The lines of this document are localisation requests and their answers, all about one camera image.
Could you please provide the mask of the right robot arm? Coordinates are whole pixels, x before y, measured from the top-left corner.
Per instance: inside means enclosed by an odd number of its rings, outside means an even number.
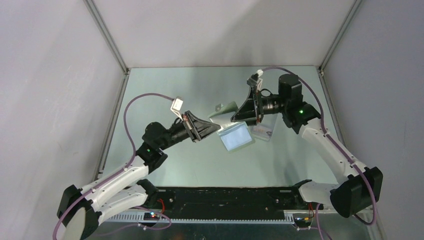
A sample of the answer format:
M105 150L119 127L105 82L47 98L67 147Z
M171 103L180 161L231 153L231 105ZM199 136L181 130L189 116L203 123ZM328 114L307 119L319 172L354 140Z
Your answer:
M259 71L246 81L247 98L230 120L256 126L266 115L281 114L285 125L315 148L337 181L331 185L306 180L291 194L291 204L297 209L310 203L330 205L344 218L375 208L381 194L382 171L366 166L331 135L325 127L323 111L304 101L305 84L297 75L281 75L278 92L269 95L262 94L261 75Z

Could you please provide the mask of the clear acrylic card holder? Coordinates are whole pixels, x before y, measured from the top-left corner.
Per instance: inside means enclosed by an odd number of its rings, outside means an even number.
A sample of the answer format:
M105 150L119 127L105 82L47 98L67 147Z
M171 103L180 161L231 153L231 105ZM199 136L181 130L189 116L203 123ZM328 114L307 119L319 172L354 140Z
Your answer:
M262 122L250 127L252 136L256 139L269 142L274 132L277 117L277 114L265 115Z

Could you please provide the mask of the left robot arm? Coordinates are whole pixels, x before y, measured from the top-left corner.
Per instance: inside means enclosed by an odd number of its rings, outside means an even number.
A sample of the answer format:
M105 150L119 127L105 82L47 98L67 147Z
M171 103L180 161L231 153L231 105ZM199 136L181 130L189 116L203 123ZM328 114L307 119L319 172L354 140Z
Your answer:
M77 211L83 210L79 239L84 240L110 217L135 207L153 208L159 191L146 177L167 159L164 150L186 139L197 143L220 129L220 125L199 119L190 111L170 128L151 122L145 128L142 145L123 166L83 187L71 185L64 190L57 225L67 226Z

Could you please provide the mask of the blue card wallet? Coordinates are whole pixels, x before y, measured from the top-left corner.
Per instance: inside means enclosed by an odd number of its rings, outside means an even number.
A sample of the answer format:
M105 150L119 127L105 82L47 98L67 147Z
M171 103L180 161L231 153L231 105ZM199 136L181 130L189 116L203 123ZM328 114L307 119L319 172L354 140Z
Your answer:
M220 129L216 131L225 149L232 153L255 143L255 139L245 122L232 122L232 116L237 112L238 106L235 101L227 105L217 104L209 120Z

